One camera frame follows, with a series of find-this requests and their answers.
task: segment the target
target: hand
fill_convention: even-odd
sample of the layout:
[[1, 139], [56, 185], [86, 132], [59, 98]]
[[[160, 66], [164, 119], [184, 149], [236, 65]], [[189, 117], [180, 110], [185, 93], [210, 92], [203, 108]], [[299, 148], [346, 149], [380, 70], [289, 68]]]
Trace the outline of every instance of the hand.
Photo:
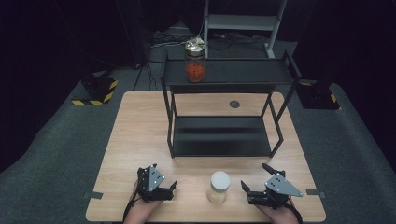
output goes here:
[[278, 207], [273, 209], [272, 207], [257, 205], [255, 206], [268, 216], [273, 224], [298, 224], [297, 217], [287, 207]]
[[[134, 192], [136, 191], [136, 187], [137, 187], [137, 181], [134, 182], [134, 191], [131, 195], [130, 201], [132, 200]], [[140, 197], [141, 197], [141, 195], [137, 194], [135, 200]], [[124, 223], [125, 224], [144, 224], [149, 219], [149, 216], [151, 215], [151, 213], [154, 212], [154, 210], [158, 206], [160, 206], [160, 204], [162, 202], [163, 201], [145, 202], [143, 199], [136, 201], [134, 203], [134, 206], [132, 206], [131, 209], [129, 210]]]

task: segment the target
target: hazard stripe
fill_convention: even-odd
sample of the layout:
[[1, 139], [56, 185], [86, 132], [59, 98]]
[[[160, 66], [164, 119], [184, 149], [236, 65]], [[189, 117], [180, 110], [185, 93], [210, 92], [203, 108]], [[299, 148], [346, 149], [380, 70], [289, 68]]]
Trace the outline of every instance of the hazard stripe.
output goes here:
[[116, 86], [117, 86], [118, 83], [119, 83], [119, 82], [118, 82], [117, 80], [113, 81], [113, 83], [111, 83], [111, 86], [110, 86], [109, 89], [111, 90], [111, 89], [116, 88]]
[[113, 97], [114, 90], [119, 82], [117, 80], [113, 81], [108, 88], [108, 94], [105, 96], [103, 101], [99, 100], [87, 100], [87, 99], [72, 99], [73, 105], [104, 105]]
[[335, 95], [334, 95], [334, 94], [332, 94], [331, 97], [332, 97], [332, 102], [333, 102], [333, 103], [337, 102], [337, 98], [335, 98]]
[[72, 100], [73, 105], [102, 105], [101, 101], [94, 100]]
[[109, 93], [109, 94], [105, 97], [105, 100], [103, 101], [103, 103], [107, 103], [107, 102], [111, 99], [111, 97], [113, 96], [113, 92]]

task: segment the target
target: gray carpet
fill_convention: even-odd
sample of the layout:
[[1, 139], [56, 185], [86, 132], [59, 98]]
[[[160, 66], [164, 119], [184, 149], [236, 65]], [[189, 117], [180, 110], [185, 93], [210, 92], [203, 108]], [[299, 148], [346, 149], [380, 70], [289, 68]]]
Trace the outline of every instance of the gray carpet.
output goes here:
[[[274, 52], [280, 57], [294, 47], [277, 41]], [[158, 62], [164, 49], [171, 57], [183, 56], [181, 46], [151, 49], [135, 91], [161, 91]], [[262, 43], [211, 49], [209, 56], [265, 57]], [[85, 94], [80, 84], [75, 87], [26, 154], [0, 174], [1, 224], [89, 223], [84, 194], [93, 190], [120, 100], [139, 72], [113, 71], [119, 84], [107, 105], [71, 105], [71, 98]], [[288, 106], [318, 190], [326, 195], [324, 223], [394, 223], [396, 175], [342, 88], [333, 84], [331, 90], [341, 110], [304, 110], [296, 94]]]

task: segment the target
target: dark backdrop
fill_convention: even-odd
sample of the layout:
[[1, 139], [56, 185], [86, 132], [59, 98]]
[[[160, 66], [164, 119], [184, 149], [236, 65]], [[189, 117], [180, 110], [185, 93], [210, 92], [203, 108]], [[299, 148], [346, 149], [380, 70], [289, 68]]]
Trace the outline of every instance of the dark backdrop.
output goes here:
[[293, 56], [303, 78], [344, 89], [395, 170], [395, 2], [317, 1]]
[[87, 73], [146, 62], [135, 3], [0, 1], [0, 172]]
[[[312, 13], [315, 0], [288, 0], [283, 12], [282, 22], [276, 39], [298, 41]], [[210, 1], [209, 13], [231, 15], [275, 16], [279, 10], [280, 0], [216, 0]], [[239, 31], [245, 35], [265, 35], [271, 32]]]

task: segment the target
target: jar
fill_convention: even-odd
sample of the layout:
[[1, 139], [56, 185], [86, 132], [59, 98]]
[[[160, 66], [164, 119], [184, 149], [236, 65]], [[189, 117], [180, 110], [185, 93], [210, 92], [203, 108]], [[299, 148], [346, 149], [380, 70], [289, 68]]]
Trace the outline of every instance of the jar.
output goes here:
[[200, 82], [205, 76], [205, 43], [197, 36], [186, 42], [186, 72], [190, 82]]
[[212, 203], [224, 203], [230, 182], [230, 177], [225, 172], [215, 172], [210, 181], [210, 189], [207, 191], [209, 201]]

